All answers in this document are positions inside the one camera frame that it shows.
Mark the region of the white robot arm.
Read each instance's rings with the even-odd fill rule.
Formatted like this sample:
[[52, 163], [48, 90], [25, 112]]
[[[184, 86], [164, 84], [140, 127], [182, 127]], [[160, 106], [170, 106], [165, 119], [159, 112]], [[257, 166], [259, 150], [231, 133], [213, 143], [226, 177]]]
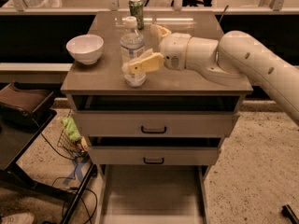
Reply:
[[205, 79], [233, 86], [248, 77], [299, 125], [299, 69], [285, 62], [257, 39], [241, 31], [231, 31], [221, 39], [172, 33], [152, 25], [159, 50], [146, 50], [122, 65], [126, 75], [148, 73], [166, 66], [189, 69]]

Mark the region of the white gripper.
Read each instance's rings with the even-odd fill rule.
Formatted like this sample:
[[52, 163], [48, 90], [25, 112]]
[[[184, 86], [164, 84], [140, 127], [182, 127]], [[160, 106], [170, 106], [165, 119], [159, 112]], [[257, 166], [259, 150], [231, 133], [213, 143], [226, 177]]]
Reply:
[[160, 43], [160, 52], [147, 49], [142, 55], [122, 65], [124, 74], [140, 74], [159, 70], [163, 65], [169, 69], [184, 70], [187, 45], [191, 39], [189, 34], [173, 33], [167, 28], [152, 24], [151, 34]]

